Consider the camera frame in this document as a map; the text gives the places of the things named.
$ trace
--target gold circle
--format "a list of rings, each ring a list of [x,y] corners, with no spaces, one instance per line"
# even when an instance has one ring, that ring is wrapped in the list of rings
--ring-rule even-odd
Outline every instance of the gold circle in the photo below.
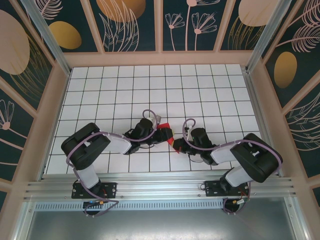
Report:
[[[115,22],[129,22],[129,18],[125,18],[125,8],[131,9],[136,19],[141,17],[146,9],[146,0],[96,0],[98,7],[109,19]]]
[[[241,0],[239,19],[249,27],[260,27],[268,23],[278,0]]]
[[[21,24],[0,10],[0,69],[8,74],[21,74],[28,66],[30,45]]]
[[[60,47],[76,49],[80,47],[82,40],[80,33],[71,24],[65,21],[55,21],[49,28]]]
[[[288,87],[296,75],[297,66],[295,55],[288,51],[281,53],[274,66],[275,84],[282,89]]]

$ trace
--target red object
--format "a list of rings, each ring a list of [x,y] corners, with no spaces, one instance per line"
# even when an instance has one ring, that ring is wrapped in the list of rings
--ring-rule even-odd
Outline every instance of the red object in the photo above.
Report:
[[[157,129],[164,129],[164,128],[168,128],[169,129],[170,125],[167,122],[167,123],[159,124],[156,128]],[[172,144],[174,143],[174,137],[171,137],[170,139],[168,139],[167,142],[170,144],[170,146],[172,146]]]

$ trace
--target line-drawn flower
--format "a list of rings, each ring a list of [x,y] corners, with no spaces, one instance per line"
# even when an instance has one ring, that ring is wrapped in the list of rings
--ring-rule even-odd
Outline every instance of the line-drawn flower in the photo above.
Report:
[[[175,51],[176,49],[175,49],[175,45],[174,45],[174,38],[172,37],[172,29],[184,27],[185,22],[183,21],[181,13],[179,13],[179,14],[174,13],[174,14],[172,14],[172,17],[171,17],[171,14],[168,13],[165,15],[165,20],[170,28],[172,47],[173,47],[173,51]]]
[[[214,25],[216,22],[214,18],[214,13],[202,14],[199,19],[199,13],[192,14],[192,25],[195,33],[195,41],[194,41],[194,50],[197,51],[197,38],[199,34],[211,33],[217,30],[217,25]]]
[[[188,4],[188,13],[186,15],[186,27],[185,27],[185,50],[188,51],[188,26],[189,26],[189,16],[190,8],[195,6],[205,6],[219,3],[220,0],[186,0]]]
[[[11,120],[12,120],[12,117],[14,114],[14,110],[15,110],[15,105],[11,101],[8,101],[8,103],[6,105],[6,103],[3,99],[0,100],[0,130],[5,130],[5,131],[10,130],[11,132],[26,139],[27,138],[26,136],[24,136],[24,135],[22,135],[22,134],[20,134],[10,128]],[[5,143],[5,144],[7,144],[11,147],[14,147],[16,149],[19,149],[19,150],[24,149],[23,147],[15,145],[15,144],[13,144],[9,141],[6,141],[4,139],[1,139],[1,138],[0,138],[0,142]]]

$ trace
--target white tiled floor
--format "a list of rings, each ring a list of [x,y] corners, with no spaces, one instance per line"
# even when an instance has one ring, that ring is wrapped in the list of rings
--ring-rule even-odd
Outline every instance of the white tiled floor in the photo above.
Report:
[[[175,139],[182,137],[186,118],[194,118],[217,145],[250,132],[260,136],[237,64],[77,67],[71,74],[45,173],[73,174],[61,143],[75,131],[93,122],[102,131],[123,134],[135,127],[144,109],[160,115],[161,123],[169,122]],[[201,161],[199,156],[191,159]],[[221,170],[238,165],[196,162],[164,142],[130,156],[104,152],[93,165],[98,173]]]

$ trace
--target mounting plate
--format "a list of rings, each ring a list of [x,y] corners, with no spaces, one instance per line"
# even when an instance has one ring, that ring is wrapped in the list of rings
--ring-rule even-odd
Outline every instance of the mounting plate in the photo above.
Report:
[[[241,189],[245,194],[249,194],[249,187],[247,183],[243,183],[239,185],[238,187],[232,188],[229,193],[225,192],[221,187],[220,187],[220,181],[205,181],[204,182],[204,187],[205,187],[205,195],[207,197],[227,197],[227,196],[241,196]]]
[[[72,199],[94,199],[81,185],[77,182],[72,185]],[[114,199],[116,198],[117,193],[117,183],[116,182],[102,182],[100,191],[97,194],[99,197],[105,199]]]

